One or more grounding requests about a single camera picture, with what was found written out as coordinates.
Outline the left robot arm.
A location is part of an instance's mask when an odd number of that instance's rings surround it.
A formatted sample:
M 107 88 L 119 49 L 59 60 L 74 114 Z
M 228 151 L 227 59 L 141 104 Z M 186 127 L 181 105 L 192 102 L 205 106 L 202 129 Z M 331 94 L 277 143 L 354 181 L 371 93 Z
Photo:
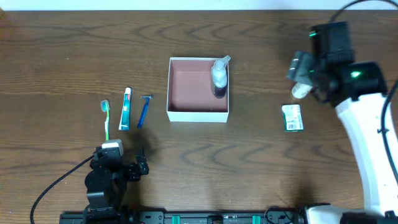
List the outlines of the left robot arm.
M 120 142 L 98 146 L 90 161 L 91 172 L 85 178 L 89 205 L 83 211 L 83 223 L 138 223 L 139 215 L 123 205 L 128 182 L 138 182 L 149 173 L 144 150 L 136 160 L 123 162 Z

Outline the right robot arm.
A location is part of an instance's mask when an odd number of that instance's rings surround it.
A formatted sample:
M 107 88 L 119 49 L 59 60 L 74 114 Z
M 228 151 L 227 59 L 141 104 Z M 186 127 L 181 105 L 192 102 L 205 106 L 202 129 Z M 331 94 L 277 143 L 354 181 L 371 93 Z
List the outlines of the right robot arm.
M 397 223 L 397 134 L 387 90 L 376 62 L 343 60 L 331 65 L 297 51 L 288 78 L 326 94 L 353 148 L 361 176 L 364 207 L 329 204 L 305 207 L 296 223 Z

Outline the clear pump spray bottle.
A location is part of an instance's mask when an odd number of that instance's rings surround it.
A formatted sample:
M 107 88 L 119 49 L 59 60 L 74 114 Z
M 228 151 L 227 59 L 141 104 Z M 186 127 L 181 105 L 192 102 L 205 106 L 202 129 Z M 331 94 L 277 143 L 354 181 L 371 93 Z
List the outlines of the clear pump spray bottle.
M 216 98 L 223 98 L 228 87 L 227 65 L 231 60 L 229 55 L 218 59 L 211 68 L 212 92 Z

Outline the white cosmetic squeeze tube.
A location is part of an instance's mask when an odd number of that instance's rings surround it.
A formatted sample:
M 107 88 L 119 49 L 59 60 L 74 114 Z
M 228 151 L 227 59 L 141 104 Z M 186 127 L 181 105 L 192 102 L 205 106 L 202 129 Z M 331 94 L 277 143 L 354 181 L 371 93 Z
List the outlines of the white cosmetic squeeze tube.
M 295 100 L 301 100 L 310 93 L 312 88 L 313 87 L 308 84 L 296 83 L 291 90 L 291 96 Z

